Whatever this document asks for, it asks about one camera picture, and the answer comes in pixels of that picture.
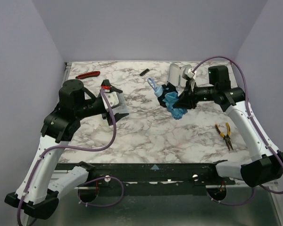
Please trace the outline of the blue folding umbrella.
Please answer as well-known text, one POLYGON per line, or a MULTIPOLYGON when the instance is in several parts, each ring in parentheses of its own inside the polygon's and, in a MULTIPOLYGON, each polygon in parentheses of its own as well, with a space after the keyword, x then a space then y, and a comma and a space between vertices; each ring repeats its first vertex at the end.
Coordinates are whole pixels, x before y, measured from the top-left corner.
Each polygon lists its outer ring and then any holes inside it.
POLYGON ((166 85, 157 86, 152 78, 148 78, 147 82, 154 90, 159 104, 166 108, 175 120, 181 119, 187 113, 186 109, 174 108, 174 104, 179 100, 178 92, 174 85, 168 82, 166 85))

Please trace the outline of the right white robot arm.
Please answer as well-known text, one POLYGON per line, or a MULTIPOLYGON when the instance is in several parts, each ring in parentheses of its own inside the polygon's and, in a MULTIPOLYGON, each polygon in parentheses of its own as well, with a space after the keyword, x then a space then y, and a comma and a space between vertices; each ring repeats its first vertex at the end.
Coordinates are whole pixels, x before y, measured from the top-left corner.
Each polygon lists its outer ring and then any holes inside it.
POLYGON ((168 82, 156 86, 154 94, 162 107, 165 107, 174 119, 181 119, 198 102, 213 101, 233 121, 250 153, 251 163, 241 164, 221 161, 216 164, 219 177, 243 180, 248 186, 256 187, 279 179, 283 175, 283 152, 263 131, 257 118, 250 110, 246 94, 239 88, 232 88, 228 68, 224 65, 208 68, 210 86, 198 87, 191 66, 186 66, 182 78, 186 85, 181 94, 168 82))

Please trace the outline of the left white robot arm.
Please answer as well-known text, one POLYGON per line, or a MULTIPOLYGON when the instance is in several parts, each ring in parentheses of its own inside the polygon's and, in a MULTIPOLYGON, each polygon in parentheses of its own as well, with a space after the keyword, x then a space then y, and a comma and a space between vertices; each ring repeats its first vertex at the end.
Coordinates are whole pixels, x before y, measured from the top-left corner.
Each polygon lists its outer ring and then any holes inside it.
POLYGON ((96 96, 80 80, 63 83, 55 109, 44 119, 36 155, 21 186, 5 197, 5 203, 17 209, 17 223, 30 226, 33 220, 48 219, 56 210, 60 199, 77 186, 98 185, 109 182, 110 174, 100 175, 96 168, 80 162, 62 178, 51 182, 55 167, 69 143, 81 126, 81 120, 102 115, 115 126, 127 116, 118 108, 125 105, 122 90, 104 80, 96 96))

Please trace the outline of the lilac umbrella case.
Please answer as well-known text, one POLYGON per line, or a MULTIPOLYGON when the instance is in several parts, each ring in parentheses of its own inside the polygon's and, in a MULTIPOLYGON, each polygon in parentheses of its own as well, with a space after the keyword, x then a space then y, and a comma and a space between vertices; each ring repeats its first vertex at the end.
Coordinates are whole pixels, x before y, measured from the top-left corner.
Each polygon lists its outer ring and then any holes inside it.
POLYGON ((182 77, 185 69, 191 69, 191 65, 178 66, 172 63, 169 67, 169 76, 167 82, 171 83, 176 87, 185 87, 187 80, 182 77))

